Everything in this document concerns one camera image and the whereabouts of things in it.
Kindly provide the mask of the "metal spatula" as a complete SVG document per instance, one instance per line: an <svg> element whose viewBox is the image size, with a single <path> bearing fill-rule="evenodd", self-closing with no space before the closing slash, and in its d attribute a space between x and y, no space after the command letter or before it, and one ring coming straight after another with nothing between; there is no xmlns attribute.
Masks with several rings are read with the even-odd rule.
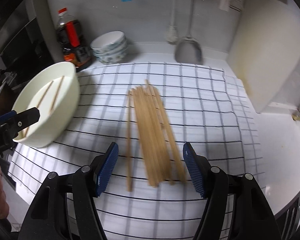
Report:
<svg viewBox="0 0 300 240"><path fill-rule="evenodd" d="M174 51L175 61L179 63L203 64L201 45L191 34L194 17L194 4L195 0L191 0L186 35L177 42Z"/></svg>

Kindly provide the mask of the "large white bowl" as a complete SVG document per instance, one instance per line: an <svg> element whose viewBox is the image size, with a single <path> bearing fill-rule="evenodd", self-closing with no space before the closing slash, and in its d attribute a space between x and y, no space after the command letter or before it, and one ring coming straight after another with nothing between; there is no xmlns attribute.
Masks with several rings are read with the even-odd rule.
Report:
<svg viewBox="0 0 300 240"><path fill-rule="evenodd" d="M55 107L49 114L53 97L63 75L65 77ZM29 127L26 137L24 137L25 128L13 141L26 146L42 148L60 136L69 124L77 108L80 94L76 68L71 62L55 63L42 70L24 87L12 109L20 113L36 107L41 95L52 80L53 84L39 106L39 121Z"/></svg>

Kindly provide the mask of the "white checkered cloth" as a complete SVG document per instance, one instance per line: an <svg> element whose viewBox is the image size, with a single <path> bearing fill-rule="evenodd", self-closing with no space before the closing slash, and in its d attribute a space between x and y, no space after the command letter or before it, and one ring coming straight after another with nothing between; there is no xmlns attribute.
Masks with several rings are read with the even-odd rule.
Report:
<svg viewBox="0 0 300 240"><path fill-rule="evenodd" d="M192 239L206 200L183 159L189 142L225 173L265 170L258 131L241 80L209 66L124 63L78 75L79 102L64 132L38 148L19 144L9 176L25 202L49 172L77 171L106 152L119 156L95 206L108 239Z"/></svg>

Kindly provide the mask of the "white dish brush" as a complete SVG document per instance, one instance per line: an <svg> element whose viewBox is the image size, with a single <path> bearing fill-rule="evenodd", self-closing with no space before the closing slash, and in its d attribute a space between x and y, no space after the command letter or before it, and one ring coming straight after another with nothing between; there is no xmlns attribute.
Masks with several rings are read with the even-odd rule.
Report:
<svg viewBox="0 0 300 240"><path fill-rule="evenodd" d="M165 35L166 41L169 44L175 44L178 40L178 31L175 25L175 8L176 8L176 0L172 0L170 22Z"/></svg>

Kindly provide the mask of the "black range hood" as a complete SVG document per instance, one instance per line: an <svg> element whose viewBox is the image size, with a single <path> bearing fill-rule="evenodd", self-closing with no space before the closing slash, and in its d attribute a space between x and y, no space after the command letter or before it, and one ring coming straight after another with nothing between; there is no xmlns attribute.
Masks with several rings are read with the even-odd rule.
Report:
<svg viewBox="0 0 300 240"><path fill-rule="evenodd" d="M0 71L29 81L54 63L39 27L33 0L12 0L10 16L0 27Z"/></svg>

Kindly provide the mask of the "stacked patterned ceramic bowls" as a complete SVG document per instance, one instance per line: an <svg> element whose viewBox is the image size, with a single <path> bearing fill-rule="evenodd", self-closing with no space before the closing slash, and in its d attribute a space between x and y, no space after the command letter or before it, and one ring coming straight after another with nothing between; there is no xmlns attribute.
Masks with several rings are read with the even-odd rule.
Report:
<svg viewBox="0 0 300 240"><path fill-rule="evenodd" d="M102 64L121 62L127 55L128 43L122 31L110 31L90 43L93 55Z"/></svg>

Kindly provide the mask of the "soy sauce bottle red cap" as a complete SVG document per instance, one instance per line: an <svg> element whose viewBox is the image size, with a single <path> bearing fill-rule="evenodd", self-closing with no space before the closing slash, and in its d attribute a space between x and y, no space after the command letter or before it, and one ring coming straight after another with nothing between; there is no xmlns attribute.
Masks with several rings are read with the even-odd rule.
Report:
<svg viewBox="0 0 300 240"><path fill-rule="evenodd" d="M58 11L56 37L62 49L63 59L73 63L76 72L90 66L91 55L83 36L81 24L79 20L68 13L67 8Z"/></svg>

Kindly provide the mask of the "white cutting board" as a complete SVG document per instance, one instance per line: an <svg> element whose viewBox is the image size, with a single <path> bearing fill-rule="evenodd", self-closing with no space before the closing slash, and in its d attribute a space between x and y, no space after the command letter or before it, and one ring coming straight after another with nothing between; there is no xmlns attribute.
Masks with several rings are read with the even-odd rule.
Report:
<svg viewBox="0 0 300 240"><path fill-rule="evenodd" d="M245 0L227 62L257 113L300 60L300 9L293 0Z"/></svg>

